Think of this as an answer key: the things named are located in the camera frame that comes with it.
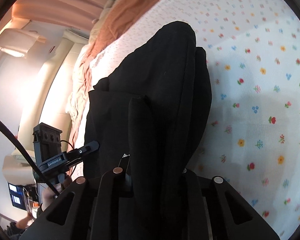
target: bed sheet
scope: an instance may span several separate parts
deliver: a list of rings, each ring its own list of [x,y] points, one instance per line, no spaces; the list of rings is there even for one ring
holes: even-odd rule
[[[92,84],[176,20],[189,23],[206,50],[212,87],[188,167],[224,177],[288,239],[300,224],[300,21],[283,0],[161,0],[91,62]],[[76,147],[88,110],[89,103]]]

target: white wall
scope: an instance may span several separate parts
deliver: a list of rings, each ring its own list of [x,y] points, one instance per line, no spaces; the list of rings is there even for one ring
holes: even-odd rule
[[[32,81],[50,57],[50,48],[59,45],[65,27],[31,22],[24,30],[36,30],[47,41],[44,44],[36,42],[26,59],[4,54],[0,60],[0,120],[14,134],[18,132],[23,105],[33,85]],[[0,133],[0,213],[18,221],[26,216],[26,212],[12,206],[7,182],[1,172],[4,157],[13,150],[14,146]]]

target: brown blanket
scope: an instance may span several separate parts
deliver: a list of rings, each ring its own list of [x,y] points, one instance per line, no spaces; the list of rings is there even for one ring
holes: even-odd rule
[[[82,113],[91,90],[90,62],[108,45],[117,40],[133,24],[136,23],[159,0],[119,0],[106,18],[100,29],[100,34],[92,43],[80,63],[80,73],[84,77],[79,85],[74,87],[70,100],[72,128],[69,142],[74,144],[78,137]]]

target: black cable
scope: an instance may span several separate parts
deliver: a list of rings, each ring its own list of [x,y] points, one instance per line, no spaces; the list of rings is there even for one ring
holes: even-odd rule
[[[42,179],[45,184],[51,188],[51,190],[59,196],[60,193],[56,190],[56,188],[51,184],[50,181],[42,174],[42,172],[39,170],[37,165],[34,163],[32,158],[27,153],[26,149],[22,146],[22,144],[16,139],[16,137],[13,135],[13,133],[0,121],[0,132],[4,134],[5,137],[8,138],[9,141],[12,142],[12,144],[19,150],[19,152],[23,155],[23,157],[26,159],[26,161],[30,164],[32,169],[38,174],[40,179]]]
[[[71,146],[71,148],[72,149],[74,149],[73,148],[73,146],[72,146],[72,144],[71,143],[69,143],[68,141],[66,141],[66,140],[61,140],[60,142],[66,142],[67,144],[69,144],[70,146]],[[70,177],[72,176],[72,174],[74,173],[74,170],[75,170],[75,168],[77,167],[77,165],[76,166],[74,166],[74,169],[72,170],[72,172],[71,172],[71,174],[70,174]]]

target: cream leather headboard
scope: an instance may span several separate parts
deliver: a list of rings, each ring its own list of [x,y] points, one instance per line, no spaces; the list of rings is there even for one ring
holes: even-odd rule
[[[66,30],[55,55],[37,75],[36,86],[23,109],[18,132],[18,140],[33,158],[33,128],[40,122],[62,130],[61,139],[69,138],[72,123],[70,115],[66,113],[66,104],[72,92],[74,64],[85,44],[88,44],[86,38]],[[62,144],[62,150],[66,149],[67,145]],[[22,159],[18,150],[12,155],[19,155],[15,158]]]

